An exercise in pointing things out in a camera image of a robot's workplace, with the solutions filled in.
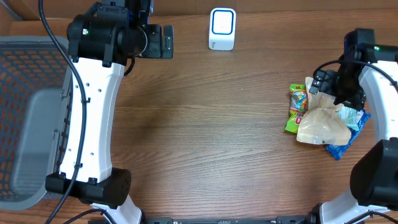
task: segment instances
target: blue wrapper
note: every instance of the blue wrapper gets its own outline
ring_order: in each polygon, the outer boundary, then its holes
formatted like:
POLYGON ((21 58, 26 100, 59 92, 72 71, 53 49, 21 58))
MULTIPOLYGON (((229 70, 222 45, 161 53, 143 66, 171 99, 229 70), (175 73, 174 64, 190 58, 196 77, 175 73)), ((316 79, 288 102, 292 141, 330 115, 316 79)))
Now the blue wrapper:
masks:
POLYGON ((328 145, 326 149, 331 153, 331 155, 336 159, 340 160, 343 154, 347 151, 347 149, 351 146, 351 144, 355 141, 355 139, 361 134, 362 129, 365 127, 366 122, 371 117, 371 114, 365 112, 363 110, 363 115, 361 119, 358 121, 358 131, 355 131, 351 128, 348 128, 351 131, 351 138, 348 141, 348 144, 345 146, 335 146, 335 145, 328 145))

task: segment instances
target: gray basket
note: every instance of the gray basket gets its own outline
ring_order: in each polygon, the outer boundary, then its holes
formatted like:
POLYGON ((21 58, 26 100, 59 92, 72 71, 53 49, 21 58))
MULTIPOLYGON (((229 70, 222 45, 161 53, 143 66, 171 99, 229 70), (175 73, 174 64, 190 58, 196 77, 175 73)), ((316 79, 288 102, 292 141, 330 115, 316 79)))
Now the gray basket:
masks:
POLYGON ((49 37, 0 37, 0 209, 60 196, 44 182, 65 152, 71 74, 49 37))

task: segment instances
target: snack bag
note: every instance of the snack bag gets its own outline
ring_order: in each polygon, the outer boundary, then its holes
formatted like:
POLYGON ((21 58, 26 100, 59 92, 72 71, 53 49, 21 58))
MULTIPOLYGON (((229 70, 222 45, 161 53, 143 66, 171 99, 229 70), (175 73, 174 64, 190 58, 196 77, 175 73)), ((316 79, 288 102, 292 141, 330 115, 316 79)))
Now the snack bag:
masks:
POLYGON ((290 96, 290 118, 287 121, 285 130, 297 133, 301 119, 308 110, 308 95, 305 90, 305 85, 291 84, 290 96))

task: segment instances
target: perforated bin wall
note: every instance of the perforated bin wall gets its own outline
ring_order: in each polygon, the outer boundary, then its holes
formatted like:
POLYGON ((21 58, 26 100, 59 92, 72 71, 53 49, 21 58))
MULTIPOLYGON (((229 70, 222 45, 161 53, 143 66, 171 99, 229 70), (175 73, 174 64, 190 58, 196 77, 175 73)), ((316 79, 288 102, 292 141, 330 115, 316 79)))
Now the perforated bin wall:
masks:
MULTIPOLYGON (((57 39, 66 49, 67 40, 57 39)), ((70 82, 48 37, 0 37, 0 209, 57 196, 45 191, 44 181, 65 151, 70 82)))

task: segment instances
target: wooden tabletop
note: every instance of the wooden tabletop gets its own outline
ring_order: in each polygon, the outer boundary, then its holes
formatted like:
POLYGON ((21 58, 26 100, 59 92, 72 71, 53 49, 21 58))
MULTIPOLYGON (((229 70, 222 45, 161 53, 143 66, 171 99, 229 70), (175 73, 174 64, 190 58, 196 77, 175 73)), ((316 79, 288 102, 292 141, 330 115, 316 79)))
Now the wooden tabletop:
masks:
MULTIPOLYGON (((112 163, 131 171, 134 203, 148 217, 265 218, 304 215, 344 192, 374 145, 372 122, 336 161, 284 131, 289 86, 337 59, 357 27, 375 29, 378 44, 398 45, 397 21, 397 9, 238 14, 234 50, 217 52, 208 48, 209 16, 151 17, 174 26, 174 58, 136 60, 112 132, 112 163)), ((65 36, 69 22, 50 26, 65 36)), ((34 21, 14 22, 11 35, 47 34, 34 21)), ((43 223, 57 202, 0 219, 43 223)), ((87 209, 70 198, 54 223, 87 209)))

